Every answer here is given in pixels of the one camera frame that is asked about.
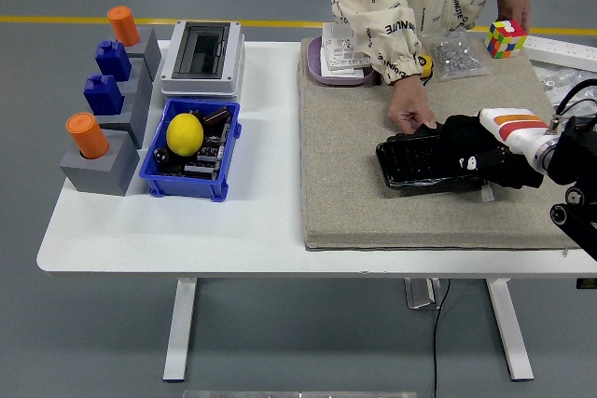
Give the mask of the person's right hand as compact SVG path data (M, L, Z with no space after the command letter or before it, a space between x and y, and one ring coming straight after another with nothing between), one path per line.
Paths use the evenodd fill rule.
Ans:
M393 83L387 116L400 132L408 135L422 125L432 130L437 127L426 90L418 75L410 75Z

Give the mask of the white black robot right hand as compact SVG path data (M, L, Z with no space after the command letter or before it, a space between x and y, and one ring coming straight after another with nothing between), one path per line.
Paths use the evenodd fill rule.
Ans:
M538 172L543 172L540 149L553 139L548 124L528 109L484 108L479 123L513 154L525 156Z

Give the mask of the person's left hand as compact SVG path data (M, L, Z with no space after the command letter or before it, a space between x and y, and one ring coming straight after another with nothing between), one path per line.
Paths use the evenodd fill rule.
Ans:
M526 33L529 33L532 20L530 0L497 0L497 19L516 21Z

